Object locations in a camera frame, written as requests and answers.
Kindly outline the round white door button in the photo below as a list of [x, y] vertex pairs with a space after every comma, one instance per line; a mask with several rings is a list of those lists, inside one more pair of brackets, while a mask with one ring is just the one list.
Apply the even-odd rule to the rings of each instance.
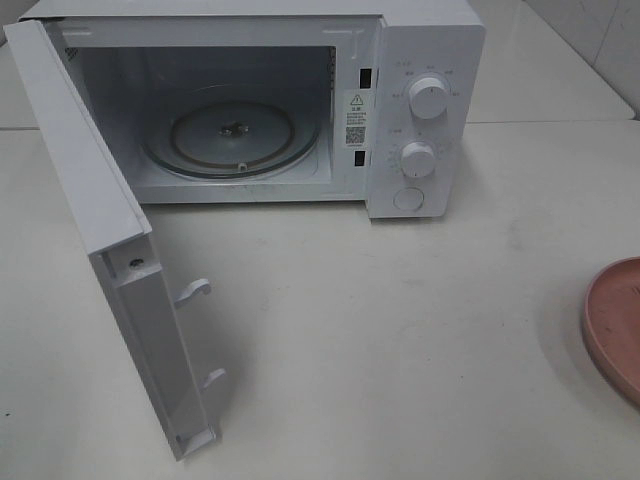
[[424, 203], [423, 192], [415, 187], [407, 187], [398, 191], [393, 198], [394, 206], [401, 211], [420, 210]]

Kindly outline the white timer knob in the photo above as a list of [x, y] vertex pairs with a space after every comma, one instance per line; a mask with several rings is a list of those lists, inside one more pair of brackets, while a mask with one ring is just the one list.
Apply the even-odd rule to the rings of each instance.
[[408, 178], [423, 178], [430, 175], [436, 165], [434, 148], [424, 142], [412, 142], [405, 145], [400, 153], [400, 166]]

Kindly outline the white microwave door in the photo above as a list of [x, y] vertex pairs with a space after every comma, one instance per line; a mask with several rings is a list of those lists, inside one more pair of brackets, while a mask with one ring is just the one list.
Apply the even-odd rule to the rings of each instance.
[[181, 460], [217, 437], [176, 315], [179, 304], [209, 291], [208, 282], [171, 295], [152, 227], [69, 74], [55, 30], [27, 20], [5, 33], [87, 257]]

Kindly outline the pink round plate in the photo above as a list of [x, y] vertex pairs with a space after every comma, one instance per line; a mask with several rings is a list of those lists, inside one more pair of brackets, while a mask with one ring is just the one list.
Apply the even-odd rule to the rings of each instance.
[[589, 284], [581, 320], [586, 350], [605, 380], [639, 406], [639, 259], [616, 261]]

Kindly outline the glass microwave turntable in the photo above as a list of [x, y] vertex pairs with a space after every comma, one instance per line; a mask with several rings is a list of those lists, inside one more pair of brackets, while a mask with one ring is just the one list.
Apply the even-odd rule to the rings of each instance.
[[143, 148], [175, 174], [242, 179], [295, 163], [319, 134], [313, 113], [257, 101], [219, 101], [151, 124]]

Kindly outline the white warning label sticker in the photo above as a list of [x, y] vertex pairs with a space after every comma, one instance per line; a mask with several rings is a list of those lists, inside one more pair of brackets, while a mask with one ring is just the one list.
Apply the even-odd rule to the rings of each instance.
[[347, 90], [343, 94], [342, 140], [347, 148], [366, 147], [369, 142], [373, 105], [370, 89]]

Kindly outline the white microwave oven body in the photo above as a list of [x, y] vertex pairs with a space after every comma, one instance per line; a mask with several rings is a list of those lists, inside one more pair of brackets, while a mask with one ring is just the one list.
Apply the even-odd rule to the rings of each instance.
[[[362, 201], [373, 218], [438, 217], [447, 206], [485, 39], [464, 1], [40, 1], [38, 20], [65, 46], [67, 68], [139, 205]], [[422, 120], [408, 87], [436, 73], [447, 109]], [[366, 147], [342, 140], [343, 94], [370, 89]], [[242, 179], [175, 174], [145, 153], [147, 128], [219, 101], [313, 113], [314, 147]], [[430, 144], [434, 171], [406, 177], [402, 148]], [[420, 189], [420, 210], [394, 195]]]

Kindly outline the upper white power knob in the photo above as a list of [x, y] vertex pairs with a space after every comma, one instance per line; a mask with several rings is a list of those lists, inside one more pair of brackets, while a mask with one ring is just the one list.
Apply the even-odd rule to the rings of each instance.
[[450, 92], [449, 84], [436, 73], [419, 77], [407, 90], [412, 114], [422, 120], [440, 116], [447, 109]]

